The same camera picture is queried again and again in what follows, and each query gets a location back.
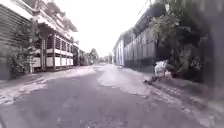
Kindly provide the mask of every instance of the alley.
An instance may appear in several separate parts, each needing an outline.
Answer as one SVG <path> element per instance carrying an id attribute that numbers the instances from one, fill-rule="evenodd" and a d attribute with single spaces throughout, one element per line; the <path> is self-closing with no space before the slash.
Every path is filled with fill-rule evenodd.
<path id="1" fill-rule="evenodd" d="M 98 64 L 0 91 L 2 128 L 203 128 L 143 75 Z"/>

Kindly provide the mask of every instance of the building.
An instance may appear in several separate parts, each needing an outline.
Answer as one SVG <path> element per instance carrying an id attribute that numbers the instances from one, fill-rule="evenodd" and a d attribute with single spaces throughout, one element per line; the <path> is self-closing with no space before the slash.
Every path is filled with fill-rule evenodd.
<path id="1" fill-rule="evenodd" d="M 36 71 L 56 71 L 74 66 L 78 60 L 78 44 L 70 35 L 76 27 L 53 2 L 40 1 L 38 26 L 41 41 L 35 57 Z"/>
<path id="2" fill-rule="evenodd" d="M 34 63 L 35 71 L 56 71 L 78 64 L 78 43 L 72 34 L 78 32 L 52 0 L 2 0 L 0 1 L 0 79 L 9 79 L 7 55 L 29 42 L 23 29 L 34 18 L 40 38 Z"/>
<path id="3" fill-rule="evenodd" d="M 149 23 L 153 17 L 159 17 L 165 12 L 165 7 L 160 3 L 155 3 L 152 6 L 149 3 L 144 5 L 135 26 L 121 34 L 115 45 L 114 53 L 117 65 L 122 62 L 125 67 L 137 70 L 153 70 L 153 63 L 156 59 L 156 45 L 153 41 Z"/>
<path id="4" fill-rule="evenodd" d="M 0 1 L 0 80 L 11 77 L 8 56 L 14 56 L 14 51 L 29 42 L 23 27 L 31 24 L 32 11 L 29 8 L 26 11 L 19 5 L 17 1 Z"/>
<path id="5" fill-rule="evenodd" d="M 114 47 L 114 63 L 116 65 L 124 66 L 124 39 L 123 35 L 118 39 Z"/>

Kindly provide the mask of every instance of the street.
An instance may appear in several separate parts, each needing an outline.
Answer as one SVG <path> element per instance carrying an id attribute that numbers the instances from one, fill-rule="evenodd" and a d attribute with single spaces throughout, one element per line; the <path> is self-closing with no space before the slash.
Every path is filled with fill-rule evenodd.
<path id="1" fill-rule="evenodd" d="M 178 99 L 108 64 L 0 91 L 2 128 L 204 128 Z"/>

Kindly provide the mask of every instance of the utility pole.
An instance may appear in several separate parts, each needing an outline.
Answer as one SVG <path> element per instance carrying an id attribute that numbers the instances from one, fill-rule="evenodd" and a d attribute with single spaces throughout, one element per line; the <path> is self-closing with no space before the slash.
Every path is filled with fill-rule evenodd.
<path id="1" fill-rule="evenodd" d="M 35 37 L 36 37 L 36 25 L 38 20 L 38 15 L 40 13 L 40 0 L 35 1 L 35 5 L 33 8 L 33 17 L 31 19 L 31 36 L 29 43 L 34 43 Z M 32 56 L 29 56 L 29 73 L 33 73 L 33 58 Z"/>

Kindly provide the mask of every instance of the bush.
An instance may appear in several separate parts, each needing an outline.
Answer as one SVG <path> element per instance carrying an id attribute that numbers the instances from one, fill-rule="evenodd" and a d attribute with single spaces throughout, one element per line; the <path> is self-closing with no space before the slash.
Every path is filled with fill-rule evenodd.
<path id="1" fill-rule="evenodd" d="M 157 57 L 168 60 L 174 67 L 168 70 L 175 76 L 201 81 L 204 56 L 200 49 L 207 33 L 188 16 L 186 0 L 165 0 L 164 3 L 169 5 L 169 11 L 150 22 Z"/>

